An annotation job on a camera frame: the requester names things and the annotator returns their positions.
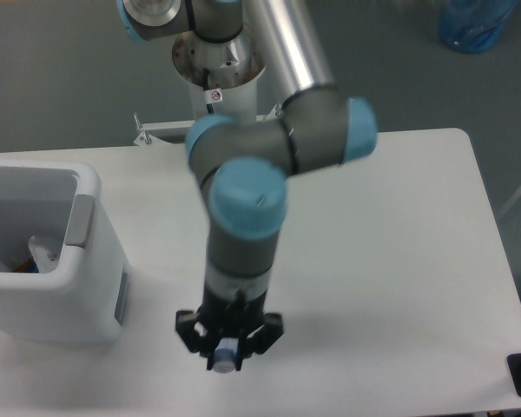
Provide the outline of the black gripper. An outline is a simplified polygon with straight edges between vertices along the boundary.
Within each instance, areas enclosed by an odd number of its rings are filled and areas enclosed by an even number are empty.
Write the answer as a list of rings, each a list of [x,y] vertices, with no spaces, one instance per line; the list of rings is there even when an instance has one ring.
[[[243,361],[262,355],[283,335],[283,316],[266,313],[267,291],[254,298],[238,290],[227,299],[205,285],[199,310],[181,309],[175,313],[175,332],[192,354],[207,360],[214,370],[214,351],[222,338],[238,340],[235,370]]]

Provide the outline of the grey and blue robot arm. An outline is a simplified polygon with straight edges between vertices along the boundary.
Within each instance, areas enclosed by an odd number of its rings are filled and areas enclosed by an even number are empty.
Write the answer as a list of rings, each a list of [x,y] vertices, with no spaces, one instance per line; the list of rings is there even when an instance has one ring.
[[[369,156],[373,109],[341,97],[302,1],[121,1],[126,32],[147,42],[176,36],[189,80],[205,95],[271,70],[281,113],[247,124],[218,101],[205,103],[185,137],[188,166],[209,218],[205,283],[196,310],[175,329],[209,370],[226,374],[264,354],[283,335],[280,314],[264,309],[287,178]]]

